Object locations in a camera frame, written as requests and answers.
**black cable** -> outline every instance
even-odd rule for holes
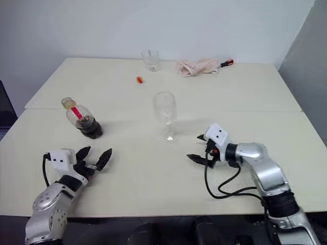
[[[223,191],[221,188],[226,185],[227,183],[229,183],[230,181],[232,181],[233,179],[235,179],[241,172],[241,167],[238,165],[238,171],[235,175],[233,175],[232,177],[230,177],[228,180],[224,181],[223,183],[221,183],[219,186],[218,186],[218,190],[223,193],[223,194],[230,194],[229,192],[226,192],[226,191]],[[251,186],[251,187],[245,187],[245,188],[242,188],[238,191],[246,191],[246,190],[256,190],[256,187],[255,186]],[[235,195],[238,195],[238,196],[250,196],[250,197],[253,197],[254,194],[251,194],[251,193],[238,193],[238,194],[235,194]]]
[[[245,187],[245,188],[242,188],[242,189],[239,189],[237,191],[234,191],[232,193],[229,193],[229,192],[226,192],[226,191],[223,191],[221,190],[221,188],[226,185],[227,183],[229,183],[230,181],[232,181],[233,179],[235,179],[241,172],[241,167],[238,166],[238,171],[235,175],[233,175],[232,177],[230,177],[228,180],[224,181],[223,183],[221,183],[219,186],[218,186],[218,190],[222,193],[222,194],[225,194],[223,196],[218,196],[218,195],[214,195],[210,188],[209,188],[209,185],[208,185],[208,180],[207,180],[207,170],[208,170],[208,155],[209,155],[209,152],[206,152],[205,153],[205,168],[204,168],[204,180],[205,180],[205,186],[206,186],[206,189],[208,190],[209,194],[215,198],[215,199],[224,199],[224,198],[229,198],[229,197],[232,197],[232,196],[249,196],[249,197],[254,197],[254,198],[257,198],[260,200],[262,206],[264,207],[264,221],[265,221],[265,231],[267,233],[267,236],[269,238],[269,241],[271,243],[273,243],[273,240],[271,238],[271,235],[270,235],[270,231],[269,231],[269,218],[268,218],[268,210],[267,210],[267,207],[265,205],[265,202],[264,200],[258,196],[258,195],[255,195],[255,194],[251,194],[251,193],[240,193],[240,192],[243,192],[243,191],[246,191],[246,190],[253,190],[253,189],[256,189],[256,187]]]
[[[237,191],[234,191],[232,193],[228,193],[226,192],[226,195],[214,195],[210,188],[209,188],[209,185],[208,185],[208,179],[207,179],[207,170],[208,170],[208,155],[209,155],[209,152],[206,152],[205,153],[205,168],[204,168],[204,181],[205,181],[205,186],[206,186],[206,189],[208,190],[209,194],[215,198],[215,199],[225,199],[225,198],[229,198],[229,197],[232,197],[234,195],[248,195],[248,196],[251,196],[251,197],[255,197],[255,198],[258,198],[261,202],[263,201],[263,199],[261,197],[259,197],[258,195],[255,195],[255,194],[251,194],[251,193],[242,193],[242,194],[239,194],[240,192],[243,192],[245,190],[248,190],[248,188],[252,189],[252,187],[247,187],[247,188],[243,188],[243,189],[240,189],[240,190],[237,190]]]
[[[48,187],[49,186],[49,182],[48,182],[48,178],[46,177],[46,172],[45,172],[45,161],[46,161],[46,158],[43,156],[42,172],[43,172],[43,177],[44,177],[45,184]]]

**pink cloth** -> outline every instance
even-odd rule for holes
[[[219,66],[217,59],[203,58],[196,62],[179,60],[175,64],[175,71],[183,77],[189,77],[201,73],[217,73]]]

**small orange toy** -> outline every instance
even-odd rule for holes
[[[142,77],[136,77],[136,81],[141,84],[141,83],[143,83],[143,78]]]

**white table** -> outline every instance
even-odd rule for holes
[[[179,140],[165,143],[151,116],[112,117],[95,108],[104,135],[84,137],[60,109],[26,110],[0,142],[0,215],[31,215],[32,203],[45,189],[42,155],[50,150],[94,146],[87,161],[113,148],[112,160],[82,193],[71,216],[159,216],[262,213],[257,199],[215,200],[204,185],[204,167],[186,154],[204,155],[196,136],[220,123],[235,142],[261,142],[283,168],[304,211],[327,211],[327,150],[302,112],[219,112],[211,117],[180,117]],[[211,189],[234,174],[217,165],[208,178]],[[50,182],[56,174],[48,167]],[[230,190],[253,186],[244,170]]]
[[[273,65],[235,64],[217,77],[202,74],[183,78],[174,72],[173,61],[162,61],[158,72],[145,69],[142,60],[69,58],[27,103],[26,109],[62,108],[71,96],[91,111],[102,107],[113,117],[152,111],[158,92],[171,91],[178,110],[206,117],[213,111],[301,111]],[[143,84],[136,82],[142,76]]]

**dark monitor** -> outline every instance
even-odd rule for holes
[[[2,81],[0,81],[0,129],[9,129],[17,120]]]

